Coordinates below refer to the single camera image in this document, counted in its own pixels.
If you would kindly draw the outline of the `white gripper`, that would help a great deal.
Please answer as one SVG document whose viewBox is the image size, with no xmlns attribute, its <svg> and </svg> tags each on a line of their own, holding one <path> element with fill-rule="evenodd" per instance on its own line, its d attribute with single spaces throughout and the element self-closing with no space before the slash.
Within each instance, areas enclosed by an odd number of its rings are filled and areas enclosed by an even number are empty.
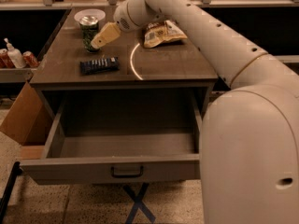
<svg viewBox="0 0 299 224">
<path fill-rule="evenodd" d="M 116 40 L 121 36 L 121 30 L 132 32 L 144 28 L 149 23 L 161 21 L 164 18 L 161 11 L 163 5 L 164 0 L 126 0 L 122 2 L 114 12 L 114 22 L 108 22 L 102 27 L 91 41 L 92 47 L 100 49 Z"/>
</svg>

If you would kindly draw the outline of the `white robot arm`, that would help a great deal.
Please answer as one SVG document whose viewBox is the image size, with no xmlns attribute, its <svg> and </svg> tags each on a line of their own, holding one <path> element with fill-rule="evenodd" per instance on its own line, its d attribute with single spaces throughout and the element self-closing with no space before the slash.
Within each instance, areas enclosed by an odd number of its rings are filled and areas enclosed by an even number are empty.
<svg viewBox="0 0 299 224">
<path fill-rule="evenodd" d="M 299 76 L 191 0 L 126 0 L 92 45 L 159 19 L 230 87 L 200 126 L 205 224 L 299 224 Z"/>
</svg>

